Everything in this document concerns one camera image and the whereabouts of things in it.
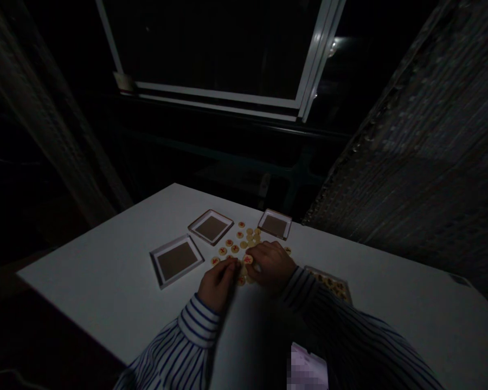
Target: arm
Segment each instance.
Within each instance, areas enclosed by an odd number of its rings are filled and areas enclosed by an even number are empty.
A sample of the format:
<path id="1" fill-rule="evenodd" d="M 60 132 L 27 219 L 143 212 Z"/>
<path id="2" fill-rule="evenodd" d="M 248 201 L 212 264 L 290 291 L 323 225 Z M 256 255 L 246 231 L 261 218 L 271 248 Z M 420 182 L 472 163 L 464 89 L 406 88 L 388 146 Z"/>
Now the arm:
<path id="1" fill-rule="evenodd" d="M 248 273 L 320 339 L 330 388 L 442 389 L 412 346 L 385 322 L 356 310 L 297 267 L 278 243 L 248 251 L 262 272 Z"/>
<path id="2" fill-rule="evenodd" d="M 198 293 L 127 367 L 114 390 L 206 388 L 208 351 L 237 265 L 229 259 L 206 272 Z"/>

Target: box of game pieces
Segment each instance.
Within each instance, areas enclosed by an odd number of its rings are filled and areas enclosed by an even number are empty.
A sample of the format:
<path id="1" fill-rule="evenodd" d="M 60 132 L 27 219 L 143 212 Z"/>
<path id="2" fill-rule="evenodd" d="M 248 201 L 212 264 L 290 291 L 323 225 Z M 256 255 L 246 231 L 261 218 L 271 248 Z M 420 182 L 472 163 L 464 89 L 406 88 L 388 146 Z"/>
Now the box of game pieces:
<path id="1" fill-rule="evenodd" d="M 349 291 L 349 284 L 347 281 L 308 265 L 304 267 L 304 269 L 309 271 L 316 278 L 317 282 L 327 287 L 337 298 L 344 300 L 352 306 L 351 292 Z"/>

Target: gray curtain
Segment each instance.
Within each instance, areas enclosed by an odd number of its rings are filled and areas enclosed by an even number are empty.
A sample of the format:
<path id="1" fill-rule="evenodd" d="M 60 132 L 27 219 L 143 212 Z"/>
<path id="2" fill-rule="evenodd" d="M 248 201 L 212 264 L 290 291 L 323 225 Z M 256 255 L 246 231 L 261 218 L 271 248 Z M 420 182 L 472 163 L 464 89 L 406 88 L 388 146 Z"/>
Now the gray curtain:
<path id="1" fill-rule="evenodd" d="M 132 205 L 21 0 L 0 2 L 0 99 L 54 165 L 91 226 Z"/>
<path id="2" fill-rule="evenodd" d="M 488 299 L 488 1 L 440 1 L 303 223 Z"/>

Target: hand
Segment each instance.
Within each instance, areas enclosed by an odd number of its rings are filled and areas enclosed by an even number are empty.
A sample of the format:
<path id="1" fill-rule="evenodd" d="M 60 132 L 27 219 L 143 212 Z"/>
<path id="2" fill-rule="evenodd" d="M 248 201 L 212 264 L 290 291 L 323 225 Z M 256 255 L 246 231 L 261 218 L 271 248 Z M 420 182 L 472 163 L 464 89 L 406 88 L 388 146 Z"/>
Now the hand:
<path id="1" fill-rule="evenodd" d="M 282 245 L 278 241 L 274 243 L 264 241 L 248 249 L 246 253 L 253 256 L 254 261 L 261 268 L 261 272 L 257 272 L 252 264 L 247 265 L 248 274 L 271 294 L 279 295 L 297 267 Z"/>
<path id="2" fill-rule="evenodd" d="M 204 274 L 197 295 L 202 303 L 214 312 L 220 313 L 224 308 L 229 288 L 235 280 L 235 270 L 239 265 L 236 258 L 230 258 L 221 261 Z"/>

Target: shirt sleeve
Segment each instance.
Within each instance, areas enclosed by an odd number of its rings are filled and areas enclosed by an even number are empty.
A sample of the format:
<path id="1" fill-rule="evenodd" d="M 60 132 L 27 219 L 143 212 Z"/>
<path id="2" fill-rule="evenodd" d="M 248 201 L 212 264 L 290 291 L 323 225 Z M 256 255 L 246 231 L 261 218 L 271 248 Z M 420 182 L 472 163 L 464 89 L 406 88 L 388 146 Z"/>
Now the shirt sleeve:
<path id="1" fill-rule="evenodd" d="M 302 315 L 321 342 L 329 388 L 443 389 L 405 338 L 338 299 L 302 268 L 294 271 L 280 299 Z"/>
<path id="2" fill-rule="evenodd" d="M 220 317 L 195 294 L 121 374 L 114 390 L 205 389 Z"/>

